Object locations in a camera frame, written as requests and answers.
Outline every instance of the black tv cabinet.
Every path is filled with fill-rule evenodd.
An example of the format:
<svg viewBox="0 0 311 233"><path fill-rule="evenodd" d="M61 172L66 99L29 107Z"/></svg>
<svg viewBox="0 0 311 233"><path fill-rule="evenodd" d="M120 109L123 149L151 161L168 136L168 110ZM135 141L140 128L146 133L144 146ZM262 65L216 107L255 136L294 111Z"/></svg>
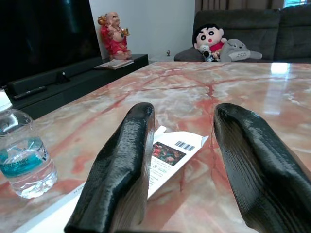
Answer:
<svg viewBox="0 0 311 233"><path fill-rule="evenodd" d="M28 113L37 119L53 110L64 106L108 83L111 83L135 70L148 65L148 55L133 55L134 63L117 70L89 70L70 77L70 82L51 84L47 90L20 100L11 102L15 109Z"/></svg>

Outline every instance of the printed photo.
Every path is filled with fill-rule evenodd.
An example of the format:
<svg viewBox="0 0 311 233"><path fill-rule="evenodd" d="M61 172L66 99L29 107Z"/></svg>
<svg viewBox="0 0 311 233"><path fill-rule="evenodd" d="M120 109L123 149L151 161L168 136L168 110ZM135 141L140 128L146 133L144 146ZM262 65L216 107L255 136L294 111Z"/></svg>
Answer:
<svg viewBox="0 0 311 233"><path fill-rule="evenodd" d="M174 166L181 160L186 154L180 152L172 147L166 146L160 142L156 142L153 147L152 156L158 158L165 163Z"/></svg>

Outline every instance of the water bottle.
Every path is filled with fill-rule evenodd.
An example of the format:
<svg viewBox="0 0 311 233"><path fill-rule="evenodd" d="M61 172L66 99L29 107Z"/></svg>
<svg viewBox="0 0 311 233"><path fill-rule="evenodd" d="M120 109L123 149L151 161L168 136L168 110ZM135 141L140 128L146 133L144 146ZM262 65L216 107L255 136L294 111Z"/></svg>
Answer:
<svg viewBox="0 0 311 233"><path fill-rule="evenodd" d="M4 91L0 91L0 170L13 190L27 199L42 195L57 181L54 162L32 118L12 109Z"/></svg>

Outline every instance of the marble table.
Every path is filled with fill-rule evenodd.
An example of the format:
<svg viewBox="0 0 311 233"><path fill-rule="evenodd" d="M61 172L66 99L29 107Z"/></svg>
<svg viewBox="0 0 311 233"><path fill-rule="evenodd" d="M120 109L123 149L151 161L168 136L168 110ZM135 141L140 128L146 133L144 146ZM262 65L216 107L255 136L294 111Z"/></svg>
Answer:
<svg viewBox="0 0 311 233"><path fill-rule="evenodd" d="M311 169L311 64L153 63L35 121L59 181L43 196L23 200L0 177L0 232L11 232L83 183L127 111L142 101L154 105L156 127L210 137L149 199L137 229L255 232L241 217L212 133L218 103L259 113Z"/></svg>

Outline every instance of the barcode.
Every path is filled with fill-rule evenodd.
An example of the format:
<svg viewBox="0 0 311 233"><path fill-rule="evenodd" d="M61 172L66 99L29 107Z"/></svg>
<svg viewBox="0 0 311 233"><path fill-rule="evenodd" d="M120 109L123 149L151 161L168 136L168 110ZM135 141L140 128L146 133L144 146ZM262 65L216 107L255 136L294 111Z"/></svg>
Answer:
<svg viewBox="0 0 311 233"><path fill-rule="evenodd" d="M178 141L175 145L189 151L192 151L194 149L194 146L181 141Z"/></svg>

